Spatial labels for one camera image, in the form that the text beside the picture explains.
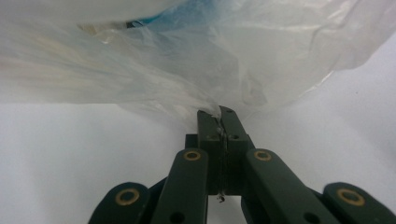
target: white surface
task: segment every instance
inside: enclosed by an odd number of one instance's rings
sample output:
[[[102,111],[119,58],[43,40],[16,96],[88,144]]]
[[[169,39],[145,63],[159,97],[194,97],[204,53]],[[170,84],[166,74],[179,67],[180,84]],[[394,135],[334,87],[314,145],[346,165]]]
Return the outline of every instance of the white surface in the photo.
[[[349,182],[396,212],[395,57],[396,36],[363,67],[256,113],[245,128],[307,186]],[[115,105],[0,105],[0,222],[87,223],[119,183],[151,186],[166,176],[185,133],[194,130]],[[209,224],[243,220],[237,200],[211,198]]]

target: clear plastic wrap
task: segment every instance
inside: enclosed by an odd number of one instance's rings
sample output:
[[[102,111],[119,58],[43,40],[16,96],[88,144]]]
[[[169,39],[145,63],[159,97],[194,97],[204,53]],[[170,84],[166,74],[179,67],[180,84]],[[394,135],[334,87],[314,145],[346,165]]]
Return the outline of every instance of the clear plastic wrap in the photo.
[[[179,1],[141,2],[84,14],[62,0],[49,4],[62,13],[20,17],[27,2],[2,2],[0,102],[139,104],[189,123],[226,105],[243,117],[363,64],[396,29],[393,0],[190,0],[126,29]]]

